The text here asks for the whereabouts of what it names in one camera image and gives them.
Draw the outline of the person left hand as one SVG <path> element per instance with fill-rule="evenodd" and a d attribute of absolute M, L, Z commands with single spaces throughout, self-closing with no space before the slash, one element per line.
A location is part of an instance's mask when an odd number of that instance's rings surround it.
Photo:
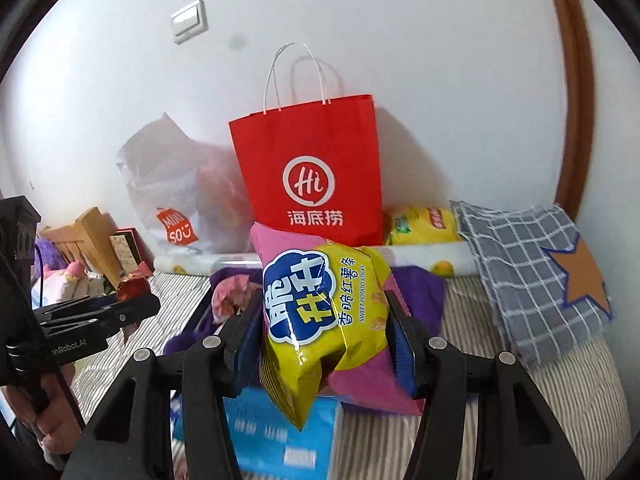
<path fill-rule="evenodd" d="M 43 458 L 43 452 L 37 438 L 30 431 L 35 424 L 43 433 L 42 443 L 47 451 L 63 455 L 73 451 L 81 436 L 81 429 L 67 402 L 58 378 L 52 374 L 41 377 L 41 387 L 49 397 L 49 405 L 37 415 L 26 394 L 19 388 L 4 386 L 1 388 L 4 400 L 18 419 L 15 437 L 22 449 L 35 458 Z"/>

